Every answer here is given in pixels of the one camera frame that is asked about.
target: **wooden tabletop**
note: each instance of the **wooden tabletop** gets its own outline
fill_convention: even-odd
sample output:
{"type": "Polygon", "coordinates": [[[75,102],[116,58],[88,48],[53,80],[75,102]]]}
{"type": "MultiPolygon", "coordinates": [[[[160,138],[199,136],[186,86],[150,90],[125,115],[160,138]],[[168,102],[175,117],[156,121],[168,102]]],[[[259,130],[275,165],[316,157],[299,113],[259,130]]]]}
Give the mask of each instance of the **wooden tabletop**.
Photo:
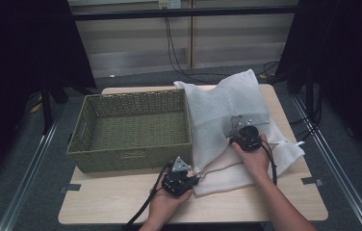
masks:
{"type": "MultiPolygon", "coordinates": [[[[214,86],[201,86],[211,89],[214,86]]],[[[174,87],[110,88],[102,93],[170,90],[174,87]]],[[[296,138],[270,85],[260,85],[271,117],[283,135],[292,142],[296,138]]],[[[125,224],[146,201],[161,168],[82,173],[73,172],[71,184],[81,185],[80,191],[68,191],[59,213],[63,224],[125,224]]],[[[303,185],[301,178],[310,177],[310,170],[301,157],[278,178],[278,188],[309,220],[325,220],[328,212],[315,184],[303,185]]],[[[146,221],[148,208],[136,220],[146,221]]],[[[264,201],[250,186],[232,192],[216,193],[200,198],[191,197],[177,211],[170,223],[227,223],[270,220],[264,201]]]]}

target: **woven basket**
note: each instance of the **woven basket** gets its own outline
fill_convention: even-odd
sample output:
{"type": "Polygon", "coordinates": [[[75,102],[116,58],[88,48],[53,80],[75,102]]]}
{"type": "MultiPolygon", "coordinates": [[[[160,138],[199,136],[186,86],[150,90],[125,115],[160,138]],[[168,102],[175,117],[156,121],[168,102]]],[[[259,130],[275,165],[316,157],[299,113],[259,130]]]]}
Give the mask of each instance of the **woven basket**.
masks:
{"type": "Polygon", "coordinates": [[[163,167],[192,162],[184,90],[88,95],[67,155],[82,172],[163,167]]]}

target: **white mesh bag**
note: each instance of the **white mesh bag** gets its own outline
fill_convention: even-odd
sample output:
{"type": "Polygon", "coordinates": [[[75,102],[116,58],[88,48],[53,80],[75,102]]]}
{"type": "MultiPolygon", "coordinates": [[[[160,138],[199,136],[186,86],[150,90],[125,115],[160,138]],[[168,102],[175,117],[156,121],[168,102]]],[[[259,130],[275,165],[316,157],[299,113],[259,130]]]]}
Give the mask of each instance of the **white mesh bag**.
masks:
{"type": "Polygon", "coordinates": [[[223,79],[211,90],[175,82],[184,89],[193,131],[194,171],[202,171],[229,144],[229,135],[239,122],[267,123],[269,109],[252,70],[223,79]]]}
{"type": "Polygon", "coordinates": [[[277,175],[304,154],[301,148],[287,141],[275,125],[252,70],[229,76],[211,90],[183,82],[174,85],[187,94],[194,171],[204,176],[194,187],[196,196],[253,184],[228,138],[245,125],[255,125],[260,133],[267,135],[277,175]]]}

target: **basket rim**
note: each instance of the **basket rim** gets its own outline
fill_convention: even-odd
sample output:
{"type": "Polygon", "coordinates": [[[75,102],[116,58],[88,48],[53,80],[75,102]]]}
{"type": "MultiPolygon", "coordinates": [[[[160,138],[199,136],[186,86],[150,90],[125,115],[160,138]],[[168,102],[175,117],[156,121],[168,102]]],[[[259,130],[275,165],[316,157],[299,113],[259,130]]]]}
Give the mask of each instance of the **basket rim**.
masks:
{"type": "Polygon", "coordinates": [[[151,92],[169,92],[169,91],[183,91],[184,89],[174,89],[174,90],[148,90],[148,91],[136,91],[136,92],[118,92],[118,93],[99,93],[99,94],[88,94],[85,95],[85,98],[92,98],[92,97],[109,97],[109,95],[126,95],[126,94],[144,94],[144,93],[151,93],[151,92]]]}
{"type": "Polygon", "coordinates": [[[92,150],[92,151],[75,151],[75,152],[69,152],[67,150],[67,154],[83,154],[83,153],[94,153],[94,152],[104,152],[104,151],[124,151],[124,150],[134,150],[134,149],[154,149],[154,148],[160,148],[160,147],[177,147],[177,146],[187,146],[192,145],[193,142],[184,142],[184,143],[177,143],[177,144],[169,144],[169,145],[154,145],[154,146],[139,146],[139,147],[129,147],[129,148],[116,148],[116,149],[99,149],[99,150],[92,150]]]}

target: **black cable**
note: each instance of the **black cable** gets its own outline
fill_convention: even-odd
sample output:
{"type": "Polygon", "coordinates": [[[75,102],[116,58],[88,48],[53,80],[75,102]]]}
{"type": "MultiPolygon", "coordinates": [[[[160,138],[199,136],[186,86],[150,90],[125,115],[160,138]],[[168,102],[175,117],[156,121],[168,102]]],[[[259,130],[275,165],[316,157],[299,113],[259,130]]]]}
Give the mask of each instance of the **black cable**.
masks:
{"type": "Polygon", "coordinates": [[[312,129],[301,139],[301,141],[305,141],[313,132],[316,130],[317,127],[312,127],[312,129]]]}
{"type": "Polygon", "coordinates": [[[267,62],[267,63],[263,64],[263,71],[259,72],[259,73],[255,73],[255,75],[260,75],[260,74],[263,74],[263,73],[267,73],[268,70],[272,69],[278,63],[279,63],[279,61],[272,61],[272,62],[267,62]],[[267,64],[273,64],[273,65],[271,65],[269,68],[266,69],[267,64]]]}
{"type": "Polygon", "coordinates": [[[319,87],[319,99],[317,100],[316,109],[314,111],[315,122],[318,125],[322,120],[323,113],[323,90],[319,87]]]}
{"type": "Polygon", "coordinates": [[[266,141],[263,141],[268,148],[266,148],[265,145],[261,144],[262,145],[262,148],[266,151],[266,153],[268,154],[268,157],[269,157],[269,160],[271,161],[271,177],[272,177],[272,181],[273,183],[277,186],[277,172],[276,172],[276,164],[274,163],[274,158],[273,158],[273,153],[272,153],[272,149],[271,149],[271,146],[266,142],[266,141]]]}
{"type": "Polygon", "coordinates": [[[172,163],[168,163],[165,167],[163,167],[163,169],[161,169],[160,174],[158,175],[157,181],[153,186],[153,189],[151,189],[151,193],[148,196],[148,198],[146,199],[146,201],[144,202],[144,204],[142,205],[142,207],[139,209],[139,211],[127,222],[124,230],[127,231],[130,229],[131,225],[134,223],[134,221],[136,221],[136,219],[142,214],[142,212],[144,212],[145,208],[147,207],[147,205],[151,202],[151,200],[153,199],[154,195],[157,193],[158,190],[157,186],[158,183],[160,182],[161,176],[163,175],[164,171],[170,167],[172,165],[172,163]]]}
{"type": "Polygon", "coordinates": [[[310,132],[310,129],[307,128],[307,129],[305,129],[305,130],[303,130],[303,131],[295,134],[295,137],[298,137],[298,136],[300,136],[300,135],[303,135],[304,133],[309,133],[309,132],[310,132]]]}
{"type": "Polygon", "coordinates": [[[290,126],[294,126],[294,125],[297,125],[303,121],[305,121],[306,119],[308,119],[309,117],[304,117],[304,118],[301,118],[299,120],[295,120],[295,121],[292,121],[292,122],[289,122],[290,126]]]}
{"type": "Polygon", "coordinates": [[[185,77],[191,79],[191,80],[195,80],[195,81],[199,81],[202,82],[204,84],[209,84],[209,85],[214,85],[214,83],[210,83],[204,80],[199,80],[199,79],[195,79],[193,77],[191,77],[191,75],[202,75],[202,74],[211,74],[211,75],[221,75],[221,76],[229,76],[226,74],[217,74],[217,73],[195,73],[195,74],[187,74],[180,66],[179,62],[178,62],[178,58],[177,55],[175,54],[175,48],[174,48],[174,43],[172,42],[172,35],[171,35],[171,29],[169,27],[169,21],[168,18],[165,17],[165,21],[166,21],[166,27],[167,27],[167,42],[168,42],[168,56],[169,56],[169,62],[171,63],[172,68],[175,70],[175,72],[184,75],[185,77]],[[174,59],[175,62],[178,66],[178,69],[175,68],[174,64],[172,63],[172,58],[171,58],[171,52],[170,52],[170,48],[172,48],[172,54],[174,55],[174,59]]]}
{"type": "Polygon", "coordinates": [[[301,67],[302,63],[294,63],[294,66],[275,75],[274,78],[270,79],[267,84],[274,85],[284,80],[287,80],[288,76],[296,75],[301,67]]]}

